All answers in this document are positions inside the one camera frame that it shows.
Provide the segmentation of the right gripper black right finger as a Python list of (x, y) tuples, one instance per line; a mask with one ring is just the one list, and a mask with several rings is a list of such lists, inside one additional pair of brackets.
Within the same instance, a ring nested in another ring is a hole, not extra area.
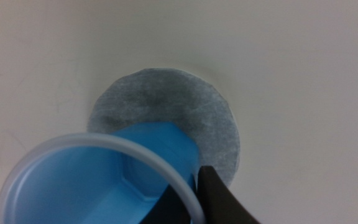
[(233, 196), (213, 166), (200, 167), (197, 197), (207, 223), (260, 224)]

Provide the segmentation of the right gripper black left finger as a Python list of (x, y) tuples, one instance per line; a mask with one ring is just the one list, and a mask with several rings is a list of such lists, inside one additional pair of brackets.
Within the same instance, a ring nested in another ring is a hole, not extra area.
[(175, 190), (168, 185), (140, 224), (190, 224), (191, 217)]

